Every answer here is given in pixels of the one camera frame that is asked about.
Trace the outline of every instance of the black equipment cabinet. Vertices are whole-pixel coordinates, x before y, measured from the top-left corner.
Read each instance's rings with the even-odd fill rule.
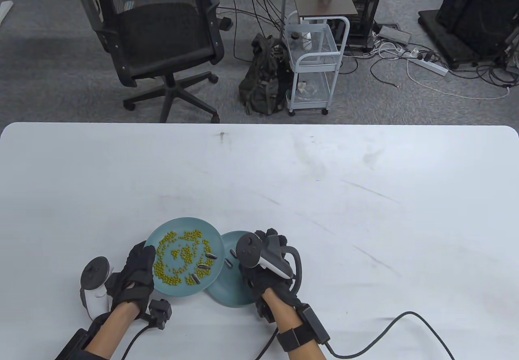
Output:
[[[419,16],[419,24],[456,69],[503,54],[519,26],[519,0],[443,0],[439,10]]]
[[[350,34],[348,36],[347,49],[363,49],[369,51],[373,48],[373,38],[371,30],[375,22],[375,13],[380,0],[352,0],[357,15],[349,15]],[[344,24],[342,21],[335,21],[332,25],[332,32],[335,41],[340,43],[343,38]]]

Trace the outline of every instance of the chair seat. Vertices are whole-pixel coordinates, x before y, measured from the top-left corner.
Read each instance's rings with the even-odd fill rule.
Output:
[[[117,22],[132,76],[172,66],[181,71],[214,56],[202,18],[190,4],[138,6],[120,13]]]

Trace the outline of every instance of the black glove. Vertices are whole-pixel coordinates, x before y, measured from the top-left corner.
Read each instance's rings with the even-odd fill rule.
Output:
[[[274,229],[268,229],[267,234],[258,230],[255,234],[262,240],[265,241],[267,236],[272,236],[274,234],[278,234]],[[285,236],[279,237],[279,245],[286,246],[287,238]],[[263,299],[261,296],[265,293],[267,288],[272,288],[276,295],[285,303],[290,306],[296,307],[301,306],[301,301],[295,294],[290,293],[290,286],[292,285],[293,279],[284,279],[280,277],[273,271],[268,268],[262,268],[257,265],[254,268],[246,268],[243,267],[242,264],[239,265],[241,274],[243,278],[248,282],[248,284],[252,287],[252,297],[256,302],[256,306],[258,306],[258,301],[261,302]]]
[[[112,311],[123,302],[135,302],[141,309],[137,318],[146,312],[154,288],[152,268],[155,248],[153,245],[144,247],[144,244],[145,241],[135,245],[122,271],[112,274],[106,282],[106,292],[113,299]]]

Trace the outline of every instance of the office chair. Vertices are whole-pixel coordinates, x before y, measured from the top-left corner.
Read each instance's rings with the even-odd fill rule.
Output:
[[[164,123],[174,99],[180,98],[211,113],[211,122],[219,123],[215,108],[185,90],[206,79],[216,83],[218,76],[208,71],[174,79],[178,71],[205,62],[214,65],[223,58],[219,31],[232,23],[217,19],[219,0],[81,0],[81,4],[123,86],[137,87],[136,79],[163,78],[163,86],[125,99],[126,110],[135,110],[136,102],[163,96],[159,121]]]

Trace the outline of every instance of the teal plate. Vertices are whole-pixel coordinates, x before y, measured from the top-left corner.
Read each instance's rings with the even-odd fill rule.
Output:
[[[199,236],[193,236],[191,240],[183,239],[185,232],[199,231]],[[163,239],[170,233],[174,232],[176,236],[170,235],[170,238],[163,242]],[[218,256],[216,260],[209,260],[205,257],[204,241],[208,242],[211,247],[211,253]],[[146,241],[146,245],[153,245],[157,250],[155,256],[155,264],[153,266],[153,280],[154,287],[157,291],[170,295],[172,297],[187,297],[199,293],[206,289],[219,276],[224,264],[224,243],[222,236],[210,224],[201,219],[191,217],[182,217],[179,219],[172,219],[171,221],[159,226]],[[192,262],[185,262],[183,255],[192,254]],[[199,275],[200,284],[189,285],[189,278],[192,273],[195,273],[198,263],[202,261],[204,264],[211,264],[211,270],[207,274]],[[178,277],[181,280],[180,284],[173,285],[164,281],[157,276],[157,268],[163,267],[163,272],[169,277]]]
[[[254,303],[252,291],[241,277],[239,262],[230,254],[231,249],[236,250],[236,243],[240,237],[247,233],[237,230],[222,235],[223,257],[232,263],[232,268],[224,264],[218,279],[206,290],[215,301],[227,307],[242,307]]]

